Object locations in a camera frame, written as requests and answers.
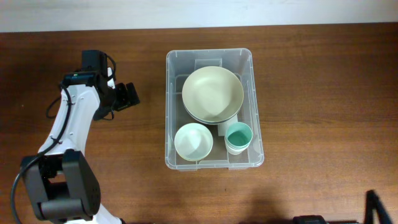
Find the white bowl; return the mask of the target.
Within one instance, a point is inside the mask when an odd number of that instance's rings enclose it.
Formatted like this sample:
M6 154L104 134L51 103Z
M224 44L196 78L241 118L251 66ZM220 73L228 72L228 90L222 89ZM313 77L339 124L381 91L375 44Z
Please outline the white bowl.
M176 151L211 151L213 136L210 130L199 123L188 123L182 126L174 137Z

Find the green cup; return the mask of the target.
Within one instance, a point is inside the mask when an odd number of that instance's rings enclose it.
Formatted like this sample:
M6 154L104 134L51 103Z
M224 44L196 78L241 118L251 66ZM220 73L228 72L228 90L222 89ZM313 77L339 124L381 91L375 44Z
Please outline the green cup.
M225 134L226 144L235 149L242 149L249 146L252 139L253 131L251 127L242 122L231 124Z

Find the grey cup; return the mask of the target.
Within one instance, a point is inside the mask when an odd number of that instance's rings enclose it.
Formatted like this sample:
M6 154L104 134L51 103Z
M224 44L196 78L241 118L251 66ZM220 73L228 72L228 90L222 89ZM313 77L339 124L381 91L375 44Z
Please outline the grey cup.
M245 144L243 146L236 146L236 145L234 145L234 144L232 144L232 143L230 143L229 141L226 140L225 141L225 146L226 146L226 149L229 148L229 149L234 149L234 150L237 150L237 151L241 151L241 150L246 150L249 147L249 143Z

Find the yellow bowl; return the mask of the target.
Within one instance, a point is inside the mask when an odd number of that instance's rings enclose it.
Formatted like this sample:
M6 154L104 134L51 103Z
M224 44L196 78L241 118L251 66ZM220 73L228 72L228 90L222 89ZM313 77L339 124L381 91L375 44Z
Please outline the yellow bowl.
M200 161L207 157L211 151L177 151L177 154L186 161Z

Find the cream cup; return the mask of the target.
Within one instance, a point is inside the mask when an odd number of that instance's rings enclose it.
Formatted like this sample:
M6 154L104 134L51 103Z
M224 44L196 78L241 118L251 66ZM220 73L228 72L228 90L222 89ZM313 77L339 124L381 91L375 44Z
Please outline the cream cup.
M242 153L244 151L244 150L237 151L237 150L229 149L229 148L227 148L226 150L232 155L238 155L238 154L240 154L240 153Z

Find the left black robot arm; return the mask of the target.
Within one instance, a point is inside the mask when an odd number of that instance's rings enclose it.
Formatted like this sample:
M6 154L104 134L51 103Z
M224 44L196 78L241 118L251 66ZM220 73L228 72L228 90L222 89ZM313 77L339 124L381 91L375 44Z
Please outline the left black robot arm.
M37 155L21 161L23 180L38 220L52 223L123 223L101 204L100 185L85 159L92 121L139 104L133 83L116 83L114 60L100 50L84 50L81 68L60 82L60 107Z

